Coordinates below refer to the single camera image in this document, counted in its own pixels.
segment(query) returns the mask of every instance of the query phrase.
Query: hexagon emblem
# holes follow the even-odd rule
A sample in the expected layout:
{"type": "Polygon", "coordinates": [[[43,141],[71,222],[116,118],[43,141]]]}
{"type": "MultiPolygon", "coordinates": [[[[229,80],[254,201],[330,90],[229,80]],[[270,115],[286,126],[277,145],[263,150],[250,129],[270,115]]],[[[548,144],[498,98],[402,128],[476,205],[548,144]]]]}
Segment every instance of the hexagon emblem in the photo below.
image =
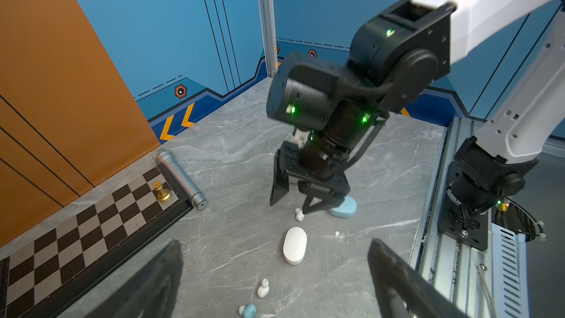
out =
{"type": "Polygon", "coordinates": [[[187,88],[184,85],[178,85],[175,87],[175,96],[181,99],[186,95],[187,95],[187,88]]]}

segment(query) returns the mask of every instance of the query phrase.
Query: marble floor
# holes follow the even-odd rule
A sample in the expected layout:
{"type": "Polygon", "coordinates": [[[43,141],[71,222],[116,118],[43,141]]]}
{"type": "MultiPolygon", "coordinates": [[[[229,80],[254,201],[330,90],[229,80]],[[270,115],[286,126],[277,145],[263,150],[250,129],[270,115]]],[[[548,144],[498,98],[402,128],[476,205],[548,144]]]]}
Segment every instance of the marble floor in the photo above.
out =
{"type": "MultiPolygon", "coordinates": [[[[75,302],[60,317],[84,317],[170,240],[182,244],[184,269],[174,317],[238,317],[250,301],[257,317],[378,317],[367,265],[372,238],[408,260],[443,127],[392,115],[364,157],[347,171],[354,218],[327,211],[299,223],[296,188],[269,206],[274,152],[292,127],[267,118],[266,79],[163,145],[205,193],[208,207],[193,210],[75,302]],[[285,233],[308,236],[304,261],[286,263],[285,233]],[[267,278],[271,291],[257,298],[267,278]]],[[[60,213],[0,250],[0,258],[53,229],[154,165],[152,154],[124,169],[60,213]]]]}

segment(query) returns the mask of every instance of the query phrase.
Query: chessboard frame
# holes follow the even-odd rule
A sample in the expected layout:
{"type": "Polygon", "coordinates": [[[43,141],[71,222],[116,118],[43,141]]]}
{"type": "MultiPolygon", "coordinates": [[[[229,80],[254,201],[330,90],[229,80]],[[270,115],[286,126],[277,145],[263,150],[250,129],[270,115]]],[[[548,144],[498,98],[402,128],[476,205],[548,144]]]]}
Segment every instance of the chessboard frame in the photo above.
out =
{"type": "MultiPolygon", "coordinates": [[[[126,237],[118,245],[102,255],[95,263],[88,265],[48,297],[17,317],[57,317],[133,255],[142,250],[149,242],[193,209],[187,195],[182,191],[168,169],[162,164],[157,165],[157,168],[171,187],[171,190],[179,198],[178,201],[175,201],[150,222],[126,237]]],[[[8,318],[9,309],[6,307],[6,301],[9,269],[9,260],[0,260],[0,318],[8,318]]]]}

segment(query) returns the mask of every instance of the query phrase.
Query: chess piece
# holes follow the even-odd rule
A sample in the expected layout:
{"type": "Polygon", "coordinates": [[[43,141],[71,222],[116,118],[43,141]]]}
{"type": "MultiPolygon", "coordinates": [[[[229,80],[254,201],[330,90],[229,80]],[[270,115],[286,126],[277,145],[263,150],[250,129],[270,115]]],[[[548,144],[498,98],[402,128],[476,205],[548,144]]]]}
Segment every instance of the chess piece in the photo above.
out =
{"type": "Polygon", "coordinates": [[[159,192],[157,194],[158,201],[167,201],[171,197],[171,191],[167,188],[164,188],[159,181],[153,183],[153,189],[159,192]]]}

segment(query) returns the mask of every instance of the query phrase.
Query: white earbud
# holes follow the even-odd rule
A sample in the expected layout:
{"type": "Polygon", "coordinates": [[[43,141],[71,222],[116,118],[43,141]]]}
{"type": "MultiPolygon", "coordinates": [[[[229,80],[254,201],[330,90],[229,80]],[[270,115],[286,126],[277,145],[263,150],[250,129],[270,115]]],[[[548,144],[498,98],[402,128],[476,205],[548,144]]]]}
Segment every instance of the white earbud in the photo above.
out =
{"type": "Polygon", "coordinates": [[[304,220],[304,214],[302,213],[302,209],[296,208],[294,212],[296,213],[296,220],[298,221],[304,220]]]}
{"type": "Polygon", "coordinates": [[[269,280],[263,279],[263,281],[261,281],[261,286],[257,289],[257,296],[259,298],[263,298],[267,295],[267,293],[269,293],[269,280]]]}

